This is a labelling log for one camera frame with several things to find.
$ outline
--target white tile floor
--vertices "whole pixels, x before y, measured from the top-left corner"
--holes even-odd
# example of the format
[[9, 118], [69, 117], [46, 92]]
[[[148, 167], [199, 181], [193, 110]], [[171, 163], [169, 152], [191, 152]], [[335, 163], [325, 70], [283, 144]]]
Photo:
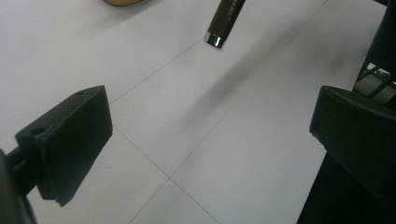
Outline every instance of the white tile floor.
[[0, 148], [75, 91], [106, 85], [114, 135], [40, 224], [295, 223], [325, 150], [318, 90], [351, 90], [385, 7], [247, 0], [222, 51], [219, 0], [11, 1], [0, 8]]

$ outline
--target black plastic object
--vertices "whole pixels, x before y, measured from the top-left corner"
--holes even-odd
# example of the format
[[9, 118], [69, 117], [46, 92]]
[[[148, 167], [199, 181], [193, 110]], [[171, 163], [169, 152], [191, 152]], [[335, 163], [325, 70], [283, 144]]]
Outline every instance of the black plastic object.
[[105, 87], [79, 91], [16, 134], [20, 153], [10, 153], [10, 160], [24, 157], [22, 164], [27, 163], [35, 171], [21, 172], [16, 179], [35, 179], [44, 199], [64, 206], [111, 134]]
[[395, 111], [355, 92], [322, 87], [310, 131], [375, 197], [395, 191]]
[[0, 149], [0, 221], [2, 224], [34, 224], [29, 203], [21, 195], [12, 176], [12, 169]]
[[361, 78], [370, 63], [381, 65], [382, 69], [390, 73], [396, 72], [396, 42], [394, 41], [396, 39], [396, 1], [377, 0], [376, 2], [387, 5], [387, 10], [376, 31], [358, 78]]
[[329, 153], [298, 224], [395, 224], [396, 200], [376, 198]]
[[209, 45], [221, 49], [233, 29], [245, 0], [221, 0], [205, 37]]
[[380, 3], [380, 4], [384, 5], [384, 6], [387, 6], [388, 2], [389, 2], [389, 0], [374, 0], [374, 1], [376, 1], [377, 3]]

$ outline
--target silver pen tip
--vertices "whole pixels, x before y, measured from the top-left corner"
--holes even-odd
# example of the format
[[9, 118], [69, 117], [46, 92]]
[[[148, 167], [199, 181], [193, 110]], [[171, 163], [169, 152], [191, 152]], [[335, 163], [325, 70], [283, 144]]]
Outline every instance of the silver pen tip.
[[210, 34], [209, 32], [206, 33], [204, 41], [216, 49], [221, 49], [224, 44], [224, 40], [221, 37]]

